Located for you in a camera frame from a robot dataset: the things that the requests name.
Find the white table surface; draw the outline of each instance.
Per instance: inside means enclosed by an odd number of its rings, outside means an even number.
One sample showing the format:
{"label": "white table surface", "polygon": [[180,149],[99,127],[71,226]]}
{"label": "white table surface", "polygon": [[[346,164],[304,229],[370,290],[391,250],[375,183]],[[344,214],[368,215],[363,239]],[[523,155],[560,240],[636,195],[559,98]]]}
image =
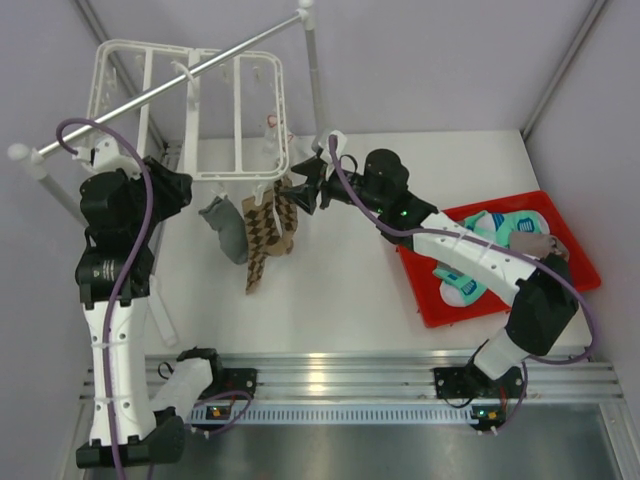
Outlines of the white table surface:
{"label": "white table surface", "polygon": [[[539,188],[515,130],[348,139],[346,153],[361,166],[373,149],[395,151],[409,169],[410,190],[439,208]],[[231,145],[227,140],[200,142],[199,162],[230,164]],[[260,145],[245,142],[245,157]],[[196,345],[249,354],[475,349],[506,323],[506,314],[500,313],[426,328],[395,247],[355,207],[338,202],[313,217],[299,211],[293,252],[268,258],[258,290],[247,296],[246,265],[234,265],[224,256],[217,234],[197,214],[212,200],[210,188],[194,184],[191,205],[164,227],[156,276],[179,342],[167,348],[148,316],[144,343],[149,355]],[[227,190],[238,207],[251,192],[248,185],[227,184]],[[580,311],[556,347],[589,343]]]}

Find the red tray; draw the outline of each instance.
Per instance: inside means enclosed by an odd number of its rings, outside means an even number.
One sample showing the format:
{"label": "red tray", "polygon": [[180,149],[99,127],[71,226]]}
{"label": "red tray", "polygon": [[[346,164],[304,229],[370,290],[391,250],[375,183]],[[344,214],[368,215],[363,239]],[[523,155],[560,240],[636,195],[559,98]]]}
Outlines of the red tray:
{"label": "red tray", "polygon": [[[444,212],[451,219],[460,221],[482,210],[492,213],[535,210],[541,213],[549,223],[551,233],[557,236],[569,249],[569,268],[576,289],[583,292],[600,286],[601,280],[598,272],[596,272],[578,241],[571,234],[569,227],[564,223],[549,195],[545,192],[523,193],[451,208]],[[427,327],[450,325],[461,320],[509,310],[509,307],[491,291],[487,291],[474,304],[468,307],[450,307],[440,297],[439,288],[442,280],[431,273],[436,268],[436,261],[432,258],[418,255],[404,247],[398,248],[398,252],[418,302],[420,314]]]}

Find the vent grille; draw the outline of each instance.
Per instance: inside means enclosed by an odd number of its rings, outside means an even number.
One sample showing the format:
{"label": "vent grille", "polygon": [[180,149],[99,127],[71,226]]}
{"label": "vent grille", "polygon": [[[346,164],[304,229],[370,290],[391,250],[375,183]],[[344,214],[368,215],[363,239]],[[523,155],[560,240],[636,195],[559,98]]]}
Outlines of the vent grille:
{"label": "vent grille", "polygon": [[[242,405],[234,405],[235,418]],[[192,424],[221,425],[226,421],[207,420],[206,406],[195,408],[190,415]],[[454,410],[447,406],[252,406],[238,423],[245,425],[424,425],[468,424],[471,408]]]}

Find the hanging sock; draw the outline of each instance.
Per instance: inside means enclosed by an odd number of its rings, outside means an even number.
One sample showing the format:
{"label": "hanging sock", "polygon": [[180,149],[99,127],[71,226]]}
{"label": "hanging sock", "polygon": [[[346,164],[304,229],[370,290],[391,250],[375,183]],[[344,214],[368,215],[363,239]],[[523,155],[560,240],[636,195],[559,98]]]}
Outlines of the hanging sock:
{"label": "hanging sock", "polygon": [[255,197],[242,201],[244,227],[247,236],[249,259],[247,265],[246,293],[252,293],[258,287],[268,256],[279,257],[287,250],[282,240],[273,214],[273,190],[267,190],[262,203],[256,205]]}
{"label": "hanging sock", "polygon": [[291,188],[292,186],[293,182],[288,175],[273,184],[276,213],[282,227],[282,240],[286,245],[286,253],[291,253],[291,250],[293,250],[293,235],[298,229],[298,207],[293,201],[282,195],[283,189]]}
{"label": "hanging sock", "polygon": [[218,232],[220,248],[236,265],[247,263],[249,245],[242,215],[228,197],[216,197],[198,213]]}

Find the brown patterned sock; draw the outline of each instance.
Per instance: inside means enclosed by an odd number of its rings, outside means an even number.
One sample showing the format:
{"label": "brown patterned sock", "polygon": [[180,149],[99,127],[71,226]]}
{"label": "brown patterned sock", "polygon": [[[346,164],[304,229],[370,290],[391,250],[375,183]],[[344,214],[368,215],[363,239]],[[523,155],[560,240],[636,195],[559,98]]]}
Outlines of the brown patterned sock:
{"label": "brown patterned sock", "polygon": [[281,190],[290,188],[293,185],[291,178],[285,175],[273,184],[275,191],[276,213],[280,219],[282,227],[282,240],[287,248],[287,253],[293,249],[293,235],[298,229],[298,207],[296,204],[282,195]]}
{"label": "brown patterned sock", "polygon": [[278,233],[273,215],[273,190],[264,192],[260,205],[256,205],[254,197],[245,198],[242,213],[249,244],[246,293],[251,293],[260,283],[267,256],[283,255],[286,244]]}

